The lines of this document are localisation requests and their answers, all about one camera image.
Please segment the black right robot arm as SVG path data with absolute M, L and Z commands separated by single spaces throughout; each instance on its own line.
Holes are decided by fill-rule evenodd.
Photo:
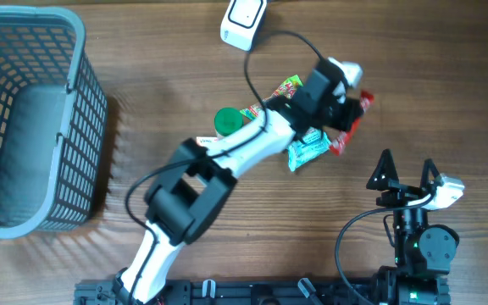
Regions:
M 460 239 L 446 225 L 432 225 L 428 213 L 451 207 L 463 196 L 465 185 L 424 161 L 418 186 L 400 182 L 391 151 L 386 149 L 366 188 L 380 191 L 376 204 L 389 212 L 385 224 L 395 265 L 374 274 L 370 298 L 375 304 L 449 304 L 446 276 Z

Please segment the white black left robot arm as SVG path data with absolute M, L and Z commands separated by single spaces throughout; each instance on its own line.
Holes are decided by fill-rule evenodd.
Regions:
M 208 146 L 181 143 L 169 164 L 149 174 L 153 183 L 144 201 L 145 236 L 130 267 L 115 278 L 123 304 L 147 304 L 163 290 L 181 249 L 216 220 L 238 179 L 267 157 L 281 153 L 310 128 L 348 132 L 363 115 L 360 102 L 347 96 L 363 74 L 355 63 L 318 61 L 292 97 L 272 97 L 258 117 Z

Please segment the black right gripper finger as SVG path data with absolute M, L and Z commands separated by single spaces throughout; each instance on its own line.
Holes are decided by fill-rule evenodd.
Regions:
M 390 190 L 397 188 L 399 178 L 390 149 L 385 149 L 377 166 L 369 178 L 366 188 L 369 190 Z
M 419 188 L 422 191 L 429 191 L 435 184 L 435 179 L 440 175 L 432 158 L 427 158 L 424 161 L 424 166 L 421 174 Z

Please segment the small red white box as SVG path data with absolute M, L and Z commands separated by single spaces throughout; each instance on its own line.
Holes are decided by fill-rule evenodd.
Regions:
M 214 143 L 216 143 L 219 140 L 218 137 L 212 137 L 212 136 L 197 136 L 196 137 L 196 142 L 199 146 L 202 147 L 208 147 Z

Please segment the green Haribo candy bag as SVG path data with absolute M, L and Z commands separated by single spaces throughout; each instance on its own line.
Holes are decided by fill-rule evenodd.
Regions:
M 266 97 L 262 101 L 262 103 L 264 105 L 267 105 L 269 100 L 278 96 L 284 96 L 288 99 L 291 99 L 300 86 L 302 86 L 302 81 L 299 75 L 293 75 L 284 80 L 269 97 Z M 255 120 L 262 112 L 263 108 L 261 106 L 261 103 L 254 103 L 253 105 L 240 110 L 240 114 L 249 120 Z

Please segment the light blue snack packet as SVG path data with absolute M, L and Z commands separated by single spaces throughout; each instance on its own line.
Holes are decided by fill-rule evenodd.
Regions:
M 311 128 L 300 141 L 292 142 L 287 148 L 288 168 L 295 172 L 299 167 L 314 160 L 329 150 L 330 139 L 323 131 Z

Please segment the green lid jar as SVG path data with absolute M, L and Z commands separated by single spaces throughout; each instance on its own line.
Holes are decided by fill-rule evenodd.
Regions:
M 215 114 L 213 124 L 217 137 L 225 137 L 238 131 L 244 121 L 238 109 L 222 108 Z

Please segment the red Nescafe coffee stick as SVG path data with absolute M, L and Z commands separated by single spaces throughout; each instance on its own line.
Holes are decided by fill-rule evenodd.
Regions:
M 369 91 L 361 91 L 359 102 L 361 109 L 364 113 L 366 113 L 370 106 L 374 103 L 374 95 Z M 329 149 L 333 154 L 336 156 L 343 154 L 347 144 L 351 141 L 353 135 L 357 131 L 362 117 L 363 116 L 361 115 L 360 118 L 356 119 L 352 123 L 352 128 L 349 131 L 341 131 L 338 137 L 330 143 Z

